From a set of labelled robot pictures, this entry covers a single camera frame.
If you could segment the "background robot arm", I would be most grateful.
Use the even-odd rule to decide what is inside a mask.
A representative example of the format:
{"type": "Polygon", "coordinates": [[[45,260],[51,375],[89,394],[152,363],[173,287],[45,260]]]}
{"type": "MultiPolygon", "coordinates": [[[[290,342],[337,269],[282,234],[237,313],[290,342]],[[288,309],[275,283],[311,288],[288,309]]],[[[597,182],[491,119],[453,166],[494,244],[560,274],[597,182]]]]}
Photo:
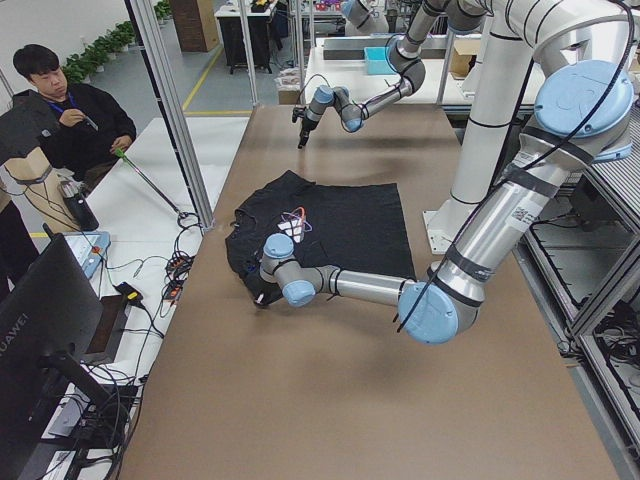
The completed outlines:
{"type": "Polygon", "coordinates": [[[369,36],[389,32],[384,14],[374,10],[365,1],[342,1],[341,14],[346,21],[346,36],[369,36]]]}

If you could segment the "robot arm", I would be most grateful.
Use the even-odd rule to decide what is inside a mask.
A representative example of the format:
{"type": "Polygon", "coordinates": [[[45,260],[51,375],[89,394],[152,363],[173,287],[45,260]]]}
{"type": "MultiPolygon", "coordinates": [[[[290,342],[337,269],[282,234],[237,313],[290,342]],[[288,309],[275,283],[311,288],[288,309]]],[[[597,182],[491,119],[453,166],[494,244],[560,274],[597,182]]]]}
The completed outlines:
{"type": "Polygon", "coordinates": [[[425,344],[473,325],[486,282],[571,174],[625,158],[632,148],[627,69],[636,23],[621,1],[425,1],[389,43],[398,82],[361,104],[342,87],[318,88],[294,113],[301,138],[328,108],[354,132],[414,94],[426,76],[420,50],[439,16],[462,35],[484,17],[491,26],[454,184],[428,225],[442,256],[428,279],[305,268],[282,233],[267,238],[259,269],[295,307],[319,293],[394,305],[400,329],[425,344]]]}
{"type": "Polygon", "coordinates": [[[390,38],[385,47],[385,60],[399,75],[398,81],[363,103],[352,101],[344,86],[318,86],[308,104],[296,106],[292,111],[292,120],[301,122],[298,147],[306,146],[310,133],[330,107],[336,110],[344,130],[353,133],[382,109],[416,93],[426,77],[421,47],[442,14],[448,17],[450,31],[465,35],[480,25],[486,9],[475,1],[422,1],[406,32],[390,38]]]}

